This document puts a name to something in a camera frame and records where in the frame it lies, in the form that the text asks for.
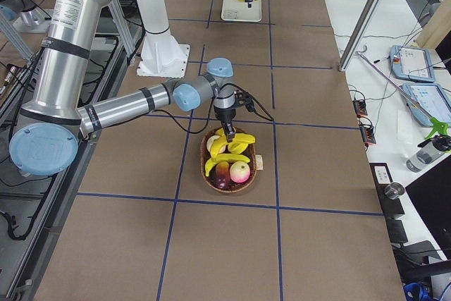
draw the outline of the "blue joint cap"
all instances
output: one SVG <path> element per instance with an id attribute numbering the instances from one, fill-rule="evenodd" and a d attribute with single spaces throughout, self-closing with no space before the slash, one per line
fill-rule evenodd
<path id="1" fill-rule="evenodd" d="M 16 166 L 36 176 L 51 176 L 66 169 L 77 150 L 74 134 L 54 123 L 33 123 L 21 128 L 9 144 L 9 154 Z"/>
<path id="2" fill-rule="evenodd" d="M 206 65 L 206 71 L 215 77 L 233 77 L 232 63 L 226 58 L 211 59 Z"/>
<path id="3" fill-rule="evenodd" d="M 9 7 L 0 5 L 0 11 L 3 13 L 5 18 L 9 21 L 14 20 L 18 17 L 18 14 L 11 10 Z"/>
<path id="4" fill-rule="evenodd" d="M 200 96 L 196 89 L 188 84 L 181 84 L 172 93 L 175 103 L 182 111 L 188 112 L 200 105 Z"/>

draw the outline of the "green plastic object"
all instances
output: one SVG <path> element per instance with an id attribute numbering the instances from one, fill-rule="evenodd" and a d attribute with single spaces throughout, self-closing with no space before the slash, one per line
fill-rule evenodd
<path id="1" fill-rule="evenodd" d="M 432 131 L 428 134 L 425 139 L 430 139 L 435 132 L 437 132 L 440 135 L 448 135 L 448 124 L 443 123 L 442 121 L 439 121 L 437 118 L 432 117 L 430 120 L 432 122 Z"/>

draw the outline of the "black lid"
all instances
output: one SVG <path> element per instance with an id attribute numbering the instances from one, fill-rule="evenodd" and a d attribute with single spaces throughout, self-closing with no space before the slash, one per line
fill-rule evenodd
<path id="1" fill-rule="evenodd" d="M 441 152 L 449 151 L 451 150 L 451 137 L 449 135 L 436 135 L 432 139 L 432 144 Z"/>

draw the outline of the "metal cup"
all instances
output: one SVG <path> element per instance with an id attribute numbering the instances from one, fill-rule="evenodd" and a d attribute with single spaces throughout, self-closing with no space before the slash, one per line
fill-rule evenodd
<path id="1" fill-rule="evenodd" d="M 384 188 L 383 192 L 388 199 L 395 200 L 406 193 L 406 189 L 400 183 L 391 183 Z"/>

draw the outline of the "wicker basket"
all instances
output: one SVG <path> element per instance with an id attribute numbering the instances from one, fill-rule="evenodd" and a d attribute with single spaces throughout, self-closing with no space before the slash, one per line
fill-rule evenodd
<path id="1" fill-rule="evenodd" d="M 204 139 L 202 139 L 202 143 L 200 144 L 200 171 L 202 172 L 202 176 L 204 177 L 205 182 L 207 183 L 208 186 L 210 186 L 211 188 L 213 188 L 214 190 L 217 190 L 218 192 L 221 193 L 237 193 L 237 192 L 241 192 L 242 190 L 245 190 L 246 188 L 248 188 L 252 181 L 254 181 L 255 179 L 255 175 L 257 174 L 257 165 L 256 165 L 256 160 L 255 160 L 255 146 L 254 144 L 250 144 L 246 150 L 242 153 L 243 155 L 247 156 L 251 161 L 248 163 L 249 168 L 251 170 L 249 179 L 247 179 L 247 181 L 245 183 L 234 183 L 233 181 L 230 181 L 229 185 L 228 185 L 228 189 L 226 190 L 222 190 L 219 189 L 217 187 L 215 187 L 214 185 L 214 180 L 213 180 L 213 176 L 211 175 L 214 171 L 212 170 L 210 173 L 209 177 L 205 176 L 205 162 L 210 159 L 210 153 L 209 151 L 206 149 L 206 141 L 214 135 L 215 130 L 211 130 L 210 132 L 208 132 L 205 136 Z M 245 133 L 245 131 L 243 131 L 241 128 L 235 128 L 235 132 L 236 133 Z"/>

